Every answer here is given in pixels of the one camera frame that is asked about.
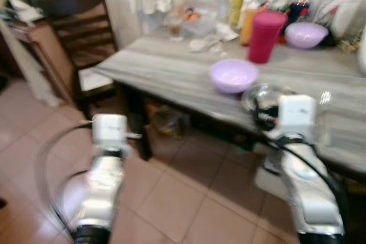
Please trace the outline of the clear glass bowl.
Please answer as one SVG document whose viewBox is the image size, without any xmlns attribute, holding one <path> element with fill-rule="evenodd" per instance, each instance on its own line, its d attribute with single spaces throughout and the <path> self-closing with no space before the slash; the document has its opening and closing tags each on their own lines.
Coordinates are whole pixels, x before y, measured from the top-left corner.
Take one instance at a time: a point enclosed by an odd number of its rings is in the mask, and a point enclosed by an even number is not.
<svg viewBox="0 0 366 244">
<path fill-rule="evenodd" d="M 279 98 L 283 95 L 295 95 L 296 92 L 285 86 L 261 83 L 254 85 L 241 95 L 240 103 L 246 113 L 253 116 L 254 100 L 260 100 L 268 105 L 279 106 Z"/>
</svg>

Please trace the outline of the lavender plastic bowl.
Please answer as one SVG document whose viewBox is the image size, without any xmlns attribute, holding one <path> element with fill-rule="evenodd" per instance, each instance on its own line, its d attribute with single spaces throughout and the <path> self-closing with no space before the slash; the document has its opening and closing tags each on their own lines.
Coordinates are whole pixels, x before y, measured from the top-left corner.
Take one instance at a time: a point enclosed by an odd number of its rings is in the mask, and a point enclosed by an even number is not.
<svg viewBox="0 0 366 244">
<path fill-rule="evenodd" d="M 242 93 L 258 80 L 259 69 L 246 59 L 228 58 L 212 64 L 209 76 L 217 91 Z"/>
<path fill-rule="evenodd" d="M 285 29 L 288 45 L 301 50 L 309 50 L 321 43 L 329 35 L 326 27 L 311 22 L 295 22 Z"/>
</svg>

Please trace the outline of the clear plastic fork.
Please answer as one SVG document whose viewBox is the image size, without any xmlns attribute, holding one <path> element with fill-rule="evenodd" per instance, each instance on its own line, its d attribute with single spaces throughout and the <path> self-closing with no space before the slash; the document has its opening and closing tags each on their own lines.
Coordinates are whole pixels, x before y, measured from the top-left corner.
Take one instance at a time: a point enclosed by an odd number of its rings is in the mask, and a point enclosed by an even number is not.
<svg viewBox="0 0 366 244">
<path fill-rule="evenodd" d="M 332 100 L 332 93 L 324 91 L 321 93 L 319 100 L 320 110 L 320 139 L 322 146 L 329 146 L 331 142 L 330 127 L 329 127 L 329 104 Z"/>
</svg>

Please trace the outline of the magenta plastic tumbler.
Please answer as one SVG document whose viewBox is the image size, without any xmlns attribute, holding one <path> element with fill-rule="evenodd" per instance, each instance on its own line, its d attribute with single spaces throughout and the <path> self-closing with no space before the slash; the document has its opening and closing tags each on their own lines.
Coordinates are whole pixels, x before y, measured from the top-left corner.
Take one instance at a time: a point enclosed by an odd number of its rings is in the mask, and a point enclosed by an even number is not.
<svg viewBox="0 0 366 244">
<path fill-rule="evenodd" d="M 266 10 L 254 15 L 248 53 L 251 63 L 268 63 L 287 20 L 288 16 L 279 11 Z"/>
</svg>

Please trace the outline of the crumpled white tissue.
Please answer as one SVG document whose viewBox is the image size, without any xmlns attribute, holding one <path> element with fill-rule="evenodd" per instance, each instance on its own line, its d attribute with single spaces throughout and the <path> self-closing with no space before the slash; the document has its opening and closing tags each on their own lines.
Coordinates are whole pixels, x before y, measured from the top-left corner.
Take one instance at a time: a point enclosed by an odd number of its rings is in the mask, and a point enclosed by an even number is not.
<svg viewBox="0 0 366 244">
<path fill-rule="evenodd" d="M 207 53 L 207 51 L 220 51 L 222 40 L 217 35 L 207 35 L 203 38 L 192 39 L 186 48 L 191 53 Z"/>
</svg>

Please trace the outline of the orange plastic bottle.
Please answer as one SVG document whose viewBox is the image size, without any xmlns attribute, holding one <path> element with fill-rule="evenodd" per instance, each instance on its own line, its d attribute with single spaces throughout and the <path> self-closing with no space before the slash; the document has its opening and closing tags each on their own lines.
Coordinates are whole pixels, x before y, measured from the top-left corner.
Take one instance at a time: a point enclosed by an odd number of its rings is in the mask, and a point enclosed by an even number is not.
<svg viewBox="0 0 366 244">
<path fill-rule="evenodd" d="M 244 0 L 241 8 L 241 31 L 240 43 L 243 46 L 249 45 L 253 32 L 253 18 L 258 14 L 260 2 L 258 0 Z"/>
</svg>

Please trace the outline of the grey top dining table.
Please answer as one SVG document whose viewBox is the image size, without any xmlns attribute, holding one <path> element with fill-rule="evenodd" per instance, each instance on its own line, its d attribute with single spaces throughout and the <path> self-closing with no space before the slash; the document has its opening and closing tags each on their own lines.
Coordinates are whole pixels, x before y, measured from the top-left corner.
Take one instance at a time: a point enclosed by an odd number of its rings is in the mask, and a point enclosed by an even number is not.
<svg viewBox="0 0 366 244">
<path fill-rule="evenodd" d="M 141 96 L 191 114 L 204 131 L 227 142 L 264 141 L 240 96 L 219 93 L 209 75 L 224 58 L 245 58 L 248 49 L 225 43 L 222 53 L 191 53 L 185 41 L 171 41 L 159 29 L 133 41 L 97 66 L 125 90 L 126 105 Z M 298 50 L 275 46 L 269 62 L 258 67 L 258 81 L 316 99 L 330 92 L 324 107 L 328 144 L 319 156 L 332 173 L 353 181 L 366 179 L 366 77 L 355 54 L 340 50 Z"/>
</svg>

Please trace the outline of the dark blue jar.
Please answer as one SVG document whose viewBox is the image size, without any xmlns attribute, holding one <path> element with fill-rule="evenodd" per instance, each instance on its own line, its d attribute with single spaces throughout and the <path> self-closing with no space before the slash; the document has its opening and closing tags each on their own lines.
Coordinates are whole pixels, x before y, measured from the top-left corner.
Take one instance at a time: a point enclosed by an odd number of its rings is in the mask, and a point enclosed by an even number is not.
<svg viewBox="0 0 366 244">
<path fill-rule="evenodd" d="M 309 0 L 293 1 L 288 8 L 288 25 L 306 18 L 310 6 L 311 3 L 309 3 Z"/>
</svg>

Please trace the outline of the clear plastic food container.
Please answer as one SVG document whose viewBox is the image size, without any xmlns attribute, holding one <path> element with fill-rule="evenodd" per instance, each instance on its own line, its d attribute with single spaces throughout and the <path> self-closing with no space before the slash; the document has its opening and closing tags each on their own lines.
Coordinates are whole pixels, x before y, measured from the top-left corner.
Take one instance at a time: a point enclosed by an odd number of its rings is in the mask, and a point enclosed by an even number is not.
<svg viewBox="0 0 366 244">
<path fill-rule="evenodd" d="M 191 39 L 204 38 L 216 32 L 219 14 L 212 11 L 193 11 L 188 10 L 184 13 L 181 32 L 183 36 Z"/>
</svg>

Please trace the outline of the small drinking glass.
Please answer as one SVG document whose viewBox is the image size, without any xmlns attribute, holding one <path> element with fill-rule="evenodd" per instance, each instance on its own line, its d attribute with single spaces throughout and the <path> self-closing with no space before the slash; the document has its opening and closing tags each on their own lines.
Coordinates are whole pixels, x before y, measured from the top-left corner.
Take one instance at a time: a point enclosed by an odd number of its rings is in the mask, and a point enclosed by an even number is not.
<svg viewBox="0 0 366 244">
<path fill-rule="evenodd" d="M 168 28 L 169 38 L 172 41 L 181 41 L 183 36 L 181 35 L 181 28 L 185 20 L 183 16 L 178 12 L 170 12 L 165 16 L 164 24 Z"/>
</svg>

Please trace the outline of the white plastic bag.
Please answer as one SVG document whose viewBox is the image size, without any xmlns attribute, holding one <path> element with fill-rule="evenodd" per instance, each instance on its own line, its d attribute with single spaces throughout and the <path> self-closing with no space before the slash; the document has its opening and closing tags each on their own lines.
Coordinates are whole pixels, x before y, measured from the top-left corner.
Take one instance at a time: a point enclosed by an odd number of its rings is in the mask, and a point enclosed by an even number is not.
<svg viewBox="0 0 366 244">
<path fill-rule="evenodd" d="M 327 27 L 334 38 L 345 39 L 365 19 L 364 9 L 365 0 L 329 0 L 319 9 L 315 22 Z"/>
</svg>

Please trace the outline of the dark wooden chair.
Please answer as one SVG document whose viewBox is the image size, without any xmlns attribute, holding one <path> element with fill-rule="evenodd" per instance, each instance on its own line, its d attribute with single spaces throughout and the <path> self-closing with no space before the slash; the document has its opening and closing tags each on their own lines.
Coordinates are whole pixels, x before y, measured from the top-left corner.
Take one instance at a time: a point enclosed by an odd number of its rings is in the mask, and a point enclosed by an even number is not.
<svg viewBox="0 0 366 244">
<path fill-rule="evenodd" d="M 117 94 L 113 81 L 94 71 L 120 50 L 106 0 L 41 0 L 39 8 L 68 59 L 61 74 L 71 102 L 91 119 L 92 106 Z"/>
</svg>

